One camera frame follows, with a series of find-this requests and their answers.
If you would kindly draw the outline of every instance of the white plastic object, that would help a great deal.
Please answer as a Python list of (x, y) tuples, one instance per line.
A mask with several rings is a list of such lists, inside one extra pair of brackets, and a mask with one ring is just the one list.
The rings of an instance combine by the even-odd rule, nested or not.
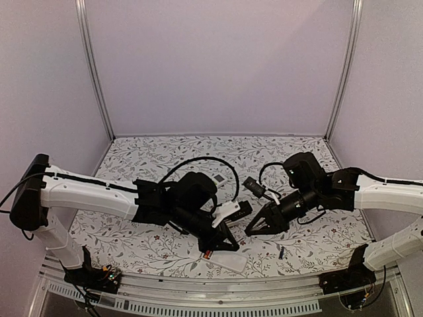
[(220, 188), (227, 183), (227, 178), (220, 173), (213, 174), (211, 180), (213, 180), (213, 183), (216, 185), (217, 188)]
[[(80, 178), (99, 180), (134, 190), (137, 189), (137, 186), (133, 185), (132, 182), (101, 180), (99, 178), (70, 173), (56, 166), (47, 168), (46, 172), (78, 176)], [(115, 190), (101, 185), (77, 180), (67, 180), (54, 176), (44, 176), (43, 182), (46, 183), (46, 187), (41, 189), (40, 195), (41, 206), (43, 207), (70, 207), (97, 211), (127, 220), (132, 220), (138, 209), (138, 205), (135, 204), (135, 199), (138, 198), (137, 193)]]
[(392, 236), (370, 243), (364, 251), (364, 265), (376, 271), (420, 250), (423, 250), (423, 216)]
[(67, 269), (79, 269), (84, 261), (82, 247), (74, 241), (59, 219), (52, 213), (47, 215), (48, 226), (32, 231)]
[(248, 261), (245, 256), (231, 251), (213, 251), (209, 259), (202, 257), (202, 260), (237, 273), (244, 271)]
[(222, 206), (216, 208), (215, 212), (213, 213), (215, 219), (213, 220), (211, 226), (213, 228), (217, 227), (224, 220), (224, 218), (232, 215), (233, 213), (236, 213), (239, 209), (240, 207), (238, 202), (227, 201)]
[(276, 205), (279, 205), (280, 202), (279, 202), (278, 197), (276, 197), (275, 193), (274, 192), (270, 192), (270, 195), (272, 195), (272, 198), (275, 201)]
[(242, 273), (247, 266), (247, 257), (231, 251), (213, 251), (210, 258), (204, 258), (204, 254), (194, 245), (189, 252), (188, 257), (193, 260), (201, 259), (214, 265), (224, 267), (229, 271)]

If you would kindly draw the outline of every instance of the metal frame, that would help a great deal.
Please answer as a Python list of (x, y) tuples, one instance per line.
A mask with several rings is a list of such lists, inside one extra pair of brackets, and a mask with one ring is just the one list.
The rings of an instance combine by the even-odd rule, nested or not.
[[(277, 316), (275, 309), (301, 306), (339, 294), (353, 293), (353, 289), (341, 293), (323, 295), (319, 287), (319, 274), (267, 277), (262, 279), (185, 279), (158, 275), (125, 273), (117, 295), (103, 293), (99, 306), (114, 310), (125, 310), (133, 314), (153, 316), (158, 309), (187, 311), (192, 317), (201, 312), (215, 312), (214, 316), (241, 316), (240, 312), (257, 311), (257, 316)], [(40, 270), (40, 284), (34, 302), (43, 302), (45, 291), (78, 300), (70, 284), (63, 282), (64, 272), (59, 261), (46, 256)], [(383, 280), (383, 271), (376, 272), (377, 284)], [(396, 289), (395, 302), (400, 316), (413, 316), (401, 275), (397, 266), (387, 268), (387, 283)], [(157, 313), (138, 311), (138, 307), (155, 308)], [(39, 317), (40, 310), (33, 309), (30, 317)]]
[[(91, 82), (93, 84), (96, 101), (98, 104), (98, 109), (100, 110), (100, 115), (104, 124), (104, 128), (106, 129), (108, 138), (112, 141), (116, 138), (116, 135), (112, 128), (112, 122), (110, 120), (110, 116), (108, 114), (108, 110), (106, 107), (106, 102), (104, 100), (104, 94), (101, 88), (100, 84), (100, 78), (98, 75), (98, 70), (95, 63), (95, 57), (94, 57), (94, 51), (93, 51), (93, 45), (91, 42), (91, 35), (89, 32), (89, 22), (87, 17), (87, 9), (85, 6), (85, 0), (75, 0), (76, 2), (76, 8), (77, 8), (77, 15), (78, 15), (78, 21), (79, 21), (79, 28), (81, 31), (81, 39), (83, 42), (83, 46), (85, 49), (85, 56), (87, 58), (87, 65), (89, 68), (89, 73), (91, 77)], [(338, 89), (336, 91), (336, 96), (334, 100), (334, 105), (332, 108), (332, 112), (330, 113), (330, 120), (326, 129), (326, 132), (324, 135), (297, 135), (297, 134), (281, 134), (277, 136), (287, 136), (287, 137), (314, 137), (319, 136), (322, 137), (328, 141), (332, 138), (332, 135), (334, 133), (334, 128), (336, 125), (336, 121), (339, 116), (339, 111), (342, 105), (342, 100), (345, 95), (346, 85), (348, 82), (348, 77), (350, 75), (352, 60), (354, 57), (354, 52), (356, 50), (356, 42), (358, 38), (358, 32), (360, 29), (360, 21), (362, 16), (362, 7), (363, 7), (363, 0), (354, 0), (353, 10), (352, 10), (352, 19), (351, 19), (351, 25), (350, 25), (350, 33), (348, 36), (348, 43), (347, 43), (347, 50), (344, 58), (344, 65), (342, 68), (342, 74), (340, 78), (340, 82), (338, 84)], [(148, 135), (118, 135), (118, 137), (141, 137), (141, 136), (148, 136)]]
[(85, 57), (87, 58), (87, 65), (90, 73), (91, 82), (93, 84), (94, 95), (97, 101), (98, 109), (100, 110), (101, 119), (104, 124), (109, 140), (113, 141), (116, 137), (113, 132), (112, 122), (104, 101), (104, 95), (98, 76), (97, 66), (94, 59), (93, 45), (88, 26), (87, 10), (85, 8), (85, 0), (76, 0), (77, 15), (79, 22), (79, 30), (81, 31), (82, 43), (84, 46)]
[(348, 37), (344, 67), (342, 69), (342, 74), (341, 74), (340, 82), (338, 85), (338, 90), (336, 91), (335, 101), (334, 101), (332, 113), (330, 114), (329, 124), (327, 126), (326, 133), (324, 136), (324, 138), (328, 141), (330, 141), (333, 136), (336, 121), (338, 120), (339, 111), (342, 105), (342, 101), (344, 99), (348, 77), (350, 76), (352, 60), (354, 57), (354, 52), (356, 51), (358, 31), (360, 29), (360, 21), (362, 18), (362, 7), (363, 7), (363, 0), (354, 0), (350, 35)]

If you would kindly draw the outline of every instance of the black joint housing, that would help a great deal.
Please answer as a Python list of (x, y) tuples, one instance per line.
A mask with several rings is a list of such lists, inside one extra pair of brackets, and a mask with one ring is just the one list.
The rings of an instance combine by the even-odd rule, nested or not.
[(243, 182), (243, 185), (257, 198), (263, 197), (264, 192), (266, 191), (254, 178), (250, 176)]
[[(32, 160), (21, 180), (37, 173), (43, 173), (49, 167), (48, 155), (38, 154)], [(15, 200), (9, 215), (12, 223), (26, 231), (34, 231), (47, 226), (48, 208), (41, 206), (41, 189), (45, 187), (43, 175), (34, 176), (21, 184), (16, 192)]]

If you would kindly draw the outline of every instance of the enclosure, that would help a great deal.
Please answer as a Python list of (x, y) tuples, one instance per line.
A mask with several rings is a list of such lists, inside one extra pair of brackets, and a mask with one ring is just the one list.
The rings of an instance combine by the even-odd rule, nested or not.
[[(184, 160), (213, 156), (242, 183), (266, 163), (308, 151), (327, 172), (357, 166), (423, 178), (421, 1), (6, 0), (0, 12), (1, 197), (38, 153), (112, 181), (158, 182)], [(230, 169), (194, 162), (173, 180), (189, 171), (223, 175), (217, 198), (231, 199)], [(280, 166), (264, 181), (292, 191)], [(323, 294), (319, 274), (416, 220), (336, 209), (248, 237), (266, 201), (242, 186), (239, 199), (253, 209), (231, 227), (246, 259), (241, 272), (193, 256), (197, 239), (168, 225), (50, 212), (94, 264), (123, 271), (118, 294), (96, 304), (101, 316), (349, 316), (338, 293)], [(0, 237), (0, 316), (86, 314), (39, 240), (25, 240), (6, 215)], [(417, 252), (377, 271), (381, 296), (356, 315), (423, 316), (422, 260)]]

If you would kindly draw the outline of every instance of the connector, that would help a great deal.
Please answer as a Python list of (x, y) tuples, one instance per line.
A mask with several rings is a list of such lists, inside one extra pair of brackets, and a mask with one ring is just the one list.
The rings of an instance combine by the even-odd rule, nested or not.
[(263, 197), (264, 192), (266, 191), (263, 186), (257, 183), (256, 180), (250, 176), (243, 182), (243, 185), (257, 198)]

